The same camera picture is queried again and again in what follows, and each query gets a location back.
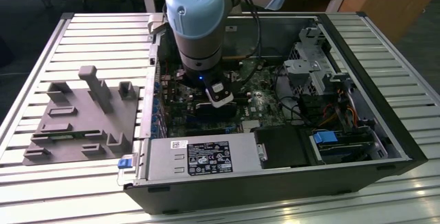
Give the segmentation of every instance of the aluminum profile table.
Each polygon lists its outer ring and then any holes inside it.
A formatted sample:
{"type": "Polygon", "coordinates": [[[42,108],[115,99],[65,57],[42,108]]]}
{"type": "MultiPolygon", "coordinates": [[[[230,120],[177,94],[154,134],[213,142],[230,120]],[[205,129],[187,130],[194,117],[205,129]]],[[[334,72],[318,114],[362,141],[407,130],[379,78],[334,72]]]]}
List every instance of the aluminum profile table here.
{"type": "MultiPolygon", "coordinates": [[[[129,80],[143,87],[151,68],[146,66],[147,17],[139,13],[75,14],[59,20],[0,127],[0,223],[440,221],[440,98],[370,20],[355,14],[330,14],[329,18],[429,158],[414,170],[339,196],[150,216],[117,185],[117,160],[22,166],[23,149],[49,102],[45,91],[50,81],[86,87],[75,70],[93,64],[97,77],[106,79],[109,86],[129,80]]],[[[127,179],[133,176],[133,172],[126,174],[127,179]]]]}

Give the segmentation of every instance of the warning label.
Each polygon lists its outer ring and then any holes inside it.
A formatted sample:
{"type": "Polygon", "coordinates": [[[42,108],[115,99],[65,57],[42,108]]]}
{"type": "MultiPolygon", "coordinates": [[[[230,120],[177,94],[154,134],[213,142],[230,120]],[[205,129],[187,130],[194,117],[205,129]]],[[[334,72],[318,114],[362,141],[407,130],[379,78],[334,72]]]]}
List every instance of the warning label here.
{"type": "Polygon", "coordinates": [[[231,172],[229,142],[187,144],[186,150],[190,176],[231,172]]]}

